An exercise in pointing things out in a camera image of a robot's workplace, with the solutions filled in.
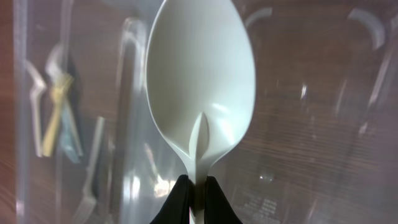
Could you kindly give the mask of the white spoon lone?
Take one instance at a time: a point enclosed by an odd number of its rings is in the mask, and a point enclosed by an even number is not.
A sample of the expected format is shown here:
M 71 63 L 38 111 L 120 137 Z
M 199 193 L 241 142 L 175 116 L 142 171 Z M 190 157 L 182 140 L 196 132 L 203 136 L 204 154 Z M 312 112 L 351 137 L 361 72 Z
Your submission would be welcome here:
M 193 185 L 189 223 L 203 223 L 211 167 L 246 134 L 256 97 L 251 41 L 227 0 L 166 0 L 150 30 L 146 92 L 160 135 Z

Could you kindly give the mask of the clear plastic container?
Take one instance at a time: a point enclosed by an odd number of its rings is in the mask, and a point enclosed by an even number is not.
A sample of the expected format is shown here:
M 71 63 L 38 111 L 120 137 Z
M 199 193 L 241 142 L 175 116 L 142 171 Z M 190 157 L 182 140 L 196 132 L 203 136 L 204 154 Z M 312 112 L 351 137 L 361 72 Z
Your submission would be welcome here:
M 397 2 L 236 1 L 256 59 L 211 175 L 244 223 L 397 222 Z
M 145 41 L 158 1 L 15 1 L 14 75 L 18 223 L 72 223 L 86 179 L 97 117 L 104 131 L 93 181 L 96 207 L 86 223 L 149 223 L 153 218 L 142 149 L 147 129 Z M 73 77 L 68 99 L 83 156 L 74 164 L 60 147 L 37 157 L 29 93 L 30 61 L 47 84 L 40 101 L 42 143 L 52 114 L 53 83 L 45 71 L 56 44 Z

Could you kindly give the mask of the light blue fork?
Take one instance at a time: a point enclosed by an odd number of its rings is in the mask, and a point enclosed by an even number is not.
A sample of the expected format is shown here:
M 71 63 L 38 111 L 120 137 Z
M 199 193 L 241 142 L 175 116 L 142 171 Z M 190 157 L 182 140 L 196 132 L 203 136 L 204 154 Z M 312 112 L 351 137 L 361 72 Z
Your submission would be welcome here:
M 60 147 L 72 163 L 80 163 L 80 157 L 83 155 L 83 151 L 75 116 L 68 100 L 63 104 Z

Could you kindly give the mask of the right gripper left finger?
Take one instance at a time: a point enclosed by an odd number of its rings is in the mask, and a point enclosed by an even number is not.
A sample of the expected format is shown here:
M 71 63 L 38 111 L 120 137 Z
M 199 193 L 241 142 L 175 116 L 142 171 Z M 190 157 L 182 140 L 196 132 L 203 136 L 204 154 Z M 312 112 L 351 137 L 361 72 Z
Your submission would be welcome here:
M 180 175 L 162 208 L 150 224 L 190 223 L 190 181 L 187 175 Z

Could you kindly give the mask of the yellow fork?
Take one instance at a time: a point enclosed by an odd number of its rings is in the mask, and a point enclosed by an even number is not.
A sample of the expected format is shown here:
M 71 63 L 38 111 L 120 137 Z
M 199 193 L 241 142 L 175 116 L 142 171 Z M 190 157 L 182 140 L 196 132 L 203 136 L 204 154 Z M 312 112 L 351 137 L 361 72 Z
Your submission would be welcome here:
M 73 77 L 67 73 L 63 73 L 63 75 L 53 84 L 50 90 L 53 108 L 42 143 L 44 157 L 51 157 L 53 154 L 60 129 L 63 102 L 68 95 L 72 83 Z

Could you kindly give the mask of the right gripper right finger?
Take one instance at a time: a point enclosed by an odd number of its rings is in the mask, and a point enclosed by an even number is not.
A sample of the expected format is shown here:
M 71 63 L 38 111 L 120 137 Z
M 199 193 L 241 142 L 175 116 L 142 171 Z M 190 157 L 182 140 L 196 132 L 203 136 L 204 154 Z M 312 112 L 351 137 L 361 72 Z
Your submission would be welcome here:
M 205 224 L 242 224 L 213 176 L 208 176 L 205 182 L 204 221 Z

